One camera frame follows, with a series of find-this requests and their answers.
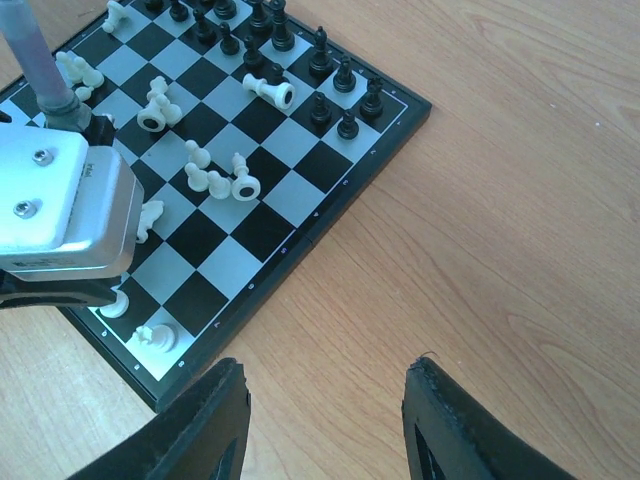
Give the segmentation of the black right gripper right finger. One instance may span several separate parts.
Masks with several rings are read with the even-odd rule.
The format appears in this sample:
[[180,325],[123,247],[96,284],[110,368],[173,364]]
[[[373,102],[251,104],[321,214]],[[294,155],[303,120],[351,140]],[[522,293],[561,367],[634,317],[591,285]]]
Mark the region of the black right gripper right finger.
[[402,420],[412,479],[572,479],[429,357],[407,370]]

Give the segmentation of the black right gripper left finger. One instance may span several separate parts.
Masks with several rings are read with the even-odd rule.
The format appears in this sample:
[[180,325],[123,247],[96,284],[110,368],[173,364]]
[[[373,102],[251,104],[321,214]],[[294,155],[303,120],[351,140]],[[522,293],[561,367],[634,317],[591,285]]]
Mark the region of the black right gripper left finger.
[[73,479],[239,479],[251,415],[244,366],[224,358]]

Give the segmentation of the white chess piece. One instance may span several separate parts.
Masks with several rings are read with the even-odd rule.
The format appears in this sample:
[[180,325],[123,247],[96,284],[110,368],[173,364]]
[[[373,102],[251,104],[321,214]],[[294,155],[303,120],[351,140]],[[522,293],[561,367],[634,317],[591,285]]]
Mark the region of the white chess piece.
[[251,201],[261,192],[260,181],[249,173],[244,156],[236,152],[232,157],[232,166],[236,179],[231,185],[231,193],[238,201]]
[[242,86],[245,90],[255,93],[262,98],[270,99],[274,105],[287,110],[291,107],[295,97],[295,87],[288,82],[271,85],[265,78],[257,78],[251,73],[243,77]]

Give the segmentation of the white pawn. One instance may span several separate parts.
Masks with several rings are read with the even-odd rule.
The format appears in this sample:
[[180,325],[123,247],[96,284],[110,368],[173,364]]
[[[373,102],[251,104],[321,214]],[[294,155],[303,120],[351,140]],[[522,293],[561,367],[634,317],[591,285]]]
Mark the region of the white pawn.
[[204,192],[209,188],[207,172],[200,169],[194,162],[188,162],[184,171],[187,175],[187,185],[195,192]]
[[152,353],[169,352],[175,347],[177,339],[176,330],[169,324],[139,326],[131,337],[131,341],[136,347]]
[[189,162],[194,163],[199,169],[206,169],[211,163],[211,155],[209,151],[198,145],[195,140],[187,140],[185,148],[189,155]]

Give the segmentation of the black and grey chessboard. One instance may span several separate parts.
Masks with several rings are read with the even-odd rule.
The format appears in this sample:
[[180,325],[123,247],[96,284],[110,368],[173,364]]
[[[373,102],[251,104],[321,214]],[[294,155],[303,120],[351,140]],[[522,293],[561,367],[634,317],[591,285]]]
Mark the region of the black and grey chessboard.
[[[108,318],[96,308],[67,308],[66,317],[155,410],[166,407],[218,355],[354,199],[425,122],[431,104],[343,49],[328,44],[333,71],[316,78],[308,62],[314,30],[290,21],[295,45],[262,54],[255,76],[296,90],[277,108],[242,86],[241,54],[202,43],[193,19],[173,20],[170,5],[124,5],[121,29],[87,27],[66,44],[104,77],[90,104],[114,115],[115,145],[162,214],[136,247],[119,290],[127,310]],[[351,58],[355,89],[338,93],[333,77]],[[383,112],[359,106],[372,77],[383,80]],[[209,188],[195,192],[184,171],[187,140],[209,151]],[[232,157],[246,158],[259,196],[238,201]],[[139,326],[172,325],[167,353],[136,347]]]

